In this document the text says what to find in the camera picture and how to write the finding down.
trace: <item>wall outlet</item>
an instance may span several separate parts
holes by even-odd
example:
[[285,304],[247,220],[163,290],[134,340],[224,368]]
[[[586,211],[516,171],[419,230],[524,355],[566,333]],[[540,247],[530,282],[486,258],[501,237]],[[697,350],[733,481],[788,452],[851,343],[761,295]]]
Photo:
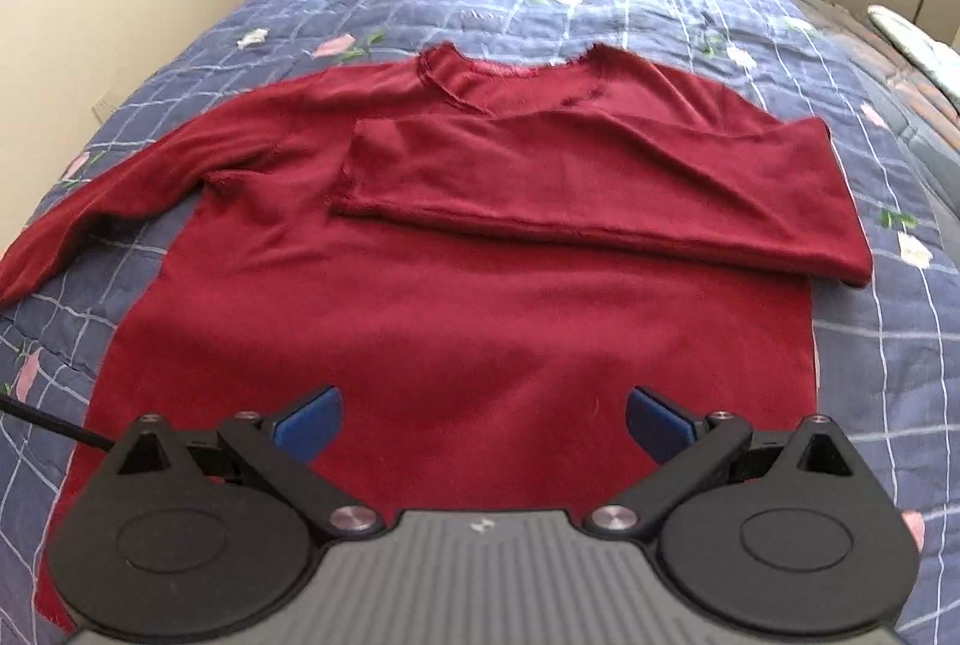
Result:
[[107,92],[104,92],[103,97],[93,104],[93,116],[96,116],[97,121],[103,124],[110,118],[110,115],[117,110],[117,107],[119,107],[122,102],[116,90],[107,90]]

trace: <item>folded sleeve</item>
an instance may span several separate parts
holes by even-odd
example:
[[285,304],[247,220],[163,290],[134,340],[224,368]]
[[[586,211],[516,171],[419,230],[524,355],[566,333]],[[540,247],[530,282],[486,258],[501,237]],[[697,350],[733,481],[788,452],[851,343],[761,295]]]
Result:
[[294,116],[299,90],[297,80],[235,97],[66,196],[3,256],[0,306],[30,295],[62,271],[104,221],[159,215],[210,172],[247,165],[269,151]]
[[642,116],[363,121],[332,208],[858,286],[872,276],[822,119],[740,135]]

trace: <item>silver bolt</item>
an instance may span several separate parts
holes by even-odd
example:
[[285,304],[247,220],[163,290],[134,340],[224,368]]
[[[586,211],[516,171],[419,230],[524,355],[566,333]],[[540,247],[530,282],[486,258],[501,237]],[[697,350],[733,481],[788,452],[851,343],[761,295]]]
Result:
[[625,532],[637,525],[637,513],[627,506],[610,504],[594,509],[590,514],[593,525],[605,532]]
[[330,515],[330,523],[342,532],[364,532],[373,528],[376,512],[363,505],[340,506]]

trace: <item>blue bedspread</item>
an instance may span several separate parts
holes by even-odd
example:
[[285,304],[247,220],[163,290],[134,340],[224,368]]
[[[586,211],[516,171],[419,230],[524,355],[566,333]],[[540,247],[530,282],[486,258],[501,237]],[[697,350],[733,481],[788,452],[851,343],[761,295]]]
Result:
[[[328,44],[346,34],[352,46]],[[815,114],[829,123],[875,253],[875,280],[866,290],[815,287],[820,400],[896,504],[925,516],[923,568],[901,632],[912,643],[960,642],[960,463],[950,463],[960,426],[960,278],[894,138],[861,110],[847,59],[790,0],[249,0],[135,92],[40,208],[239,92],[334,63],[405,57],[442,39],[515,63],[607,42],[719,79],[781,119]],[[113,331],[193,203],[109,230],[42,292],[3,311],[0,383],[82,421]],[[929,268],[901,260],[898,233],[883,225],[900,227],[888,214],[898,212],[916,219]],[[32,610],[32,589],[70,451],[70,442],[0,420],[4,645],[62,639]]]

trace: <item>red shirt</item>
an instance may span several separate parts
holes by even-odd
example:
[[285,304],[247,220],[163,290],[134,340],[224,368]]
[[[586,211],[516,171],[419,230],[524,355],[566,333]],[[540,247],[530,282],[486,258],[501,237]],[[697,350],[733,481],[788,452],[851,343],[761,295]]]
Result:
[[[624,426],[637,385],[793,428],[816,406],[808,275],[872,270],[823,121],[619,49],[509,68],[440,44],[182,126],[31,225],[2,303],[104,218],[198,183],[86,424],[209,428],[333,384],[344,428],[316,471],[387,518],[582,514],[651,468]],[[77,449],[55,523],[99,458]]]

